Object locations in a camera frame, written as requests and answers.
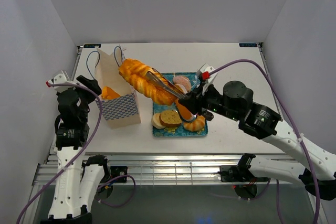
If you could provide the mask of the orange long fake bread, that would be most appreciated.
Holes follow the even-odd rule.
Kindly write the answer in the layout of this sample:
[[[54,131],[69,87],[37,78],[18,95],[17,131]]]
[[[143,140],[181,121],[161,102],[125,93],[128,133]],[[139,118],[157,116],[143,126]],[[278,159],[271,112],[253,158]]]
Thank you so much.
[[[108,87],[108,86],[104,86],[102,88],[102,94],[101,97],[104,100],[114,100],[120,97],[120,95],[115,92],[112,88]]]

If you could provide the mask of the fake croissant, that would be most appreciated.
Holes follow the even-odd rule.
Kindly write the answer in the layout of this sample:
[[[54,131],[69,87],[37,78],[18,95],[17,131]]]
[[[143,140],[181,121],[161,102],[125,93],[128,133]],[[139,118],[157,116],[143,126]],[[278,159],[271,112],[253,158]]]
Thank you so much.
[[[197,132],[200,131],[205,126],[205,123],[206,119],[202,115],[198,115],[193,122],[191,123],[184,122],[183,128],[190,132]]]

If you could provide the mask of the blue checkered paper bag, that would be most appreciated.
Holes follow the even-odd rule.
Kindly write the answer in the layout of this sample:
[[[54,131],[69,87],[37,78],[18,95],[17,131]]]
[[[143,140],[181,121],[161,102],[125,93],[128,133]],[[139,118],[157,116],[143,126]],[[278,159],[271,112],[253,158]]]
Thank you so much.
[[[116,46],[110,55],[96,48],[86,60],[88,71],[97,80],[100,88],[108,86],[120,95],[114,100],[104,100],[99,96],[102,115],[112,129],[141,123],[137,93],[119,75],[119,67],[124,60],[120,46]],[[89,68],[90,63],[93,64],[93,69]]]

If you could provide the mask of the twisted braided fake bread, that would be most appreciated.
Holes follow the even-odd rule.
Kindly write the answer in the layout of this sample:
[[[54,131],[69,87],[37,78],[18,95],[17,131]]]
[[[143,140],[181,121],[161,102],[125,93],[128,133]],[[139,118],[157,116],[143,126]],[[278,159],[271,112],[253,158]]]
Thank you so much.
[[[145,77],[148,71],[152,72],[153,68],[135,59],[126,59],[119,67],[119,75],[140,94],[156,104],[172,105],[177,98],[150,82]]]

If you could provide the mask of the metal tongs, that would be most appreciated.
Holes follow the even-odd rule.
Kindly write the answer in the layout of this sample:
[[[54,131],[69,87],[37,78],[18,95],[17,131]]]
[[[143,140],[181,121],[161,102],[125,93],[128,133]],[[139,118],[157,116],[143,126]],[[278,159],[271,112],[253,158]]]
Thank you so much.
[[[152,83],[154,83],[156,86],[162,88],[163,90],[167,91],[168,93],[174,95],[176,98],[180,99],[186,96],[182,91],[180,91],[172,82],[169,82],[168,79],[163,77],[163,75],[158,72],[156,69],[153,69],[152,72],[148,71],[145,75],[145,77]],[[206,110],[203,108],[203,116],[206,120],[211,121],[214,118],[214,115],[212,112]]]

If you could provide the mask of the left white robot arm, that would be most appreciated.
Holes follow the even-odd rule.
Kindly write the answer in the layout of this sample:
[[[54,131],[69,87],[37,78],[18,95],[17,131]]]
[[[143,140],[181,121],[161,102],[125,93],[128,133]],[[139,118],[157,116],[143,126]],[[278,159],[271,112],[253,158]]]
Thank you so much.
[[[79,76],[77,82],[64,71],[47,81],[57,93],[59,116],[55,120],[58,177],[52,206],[42,223],[92,223],[91,206],[100,182],[111,177],[102,155],[83,162],[93,135],[89,133],[89,105],[101,94],[96,80]]]

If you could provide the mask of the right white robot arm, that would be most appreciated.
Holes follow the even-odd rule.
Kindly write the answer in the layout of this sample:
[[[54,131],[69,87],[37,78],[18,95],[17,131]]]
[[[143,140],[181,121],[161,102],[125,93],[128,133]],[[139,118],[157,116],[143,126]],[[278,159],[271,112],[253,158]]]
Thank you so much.
[[[273,161],[255,154],[243,154],[236,166],[221,171],[232,182],[249,182],[273,178],[303,185],[310,194],[323,200],[335,199],[335,155],[323,150],[303,135],[296,136],[281,116],[265,105],[253,101],[253,91],[240,81],[230,81],[219,93],[211,84],[201,83],[183,95],[179,103],[193,114],[211,120],[213,114],[238,122],[245,134],[271,144],[295,160]]]

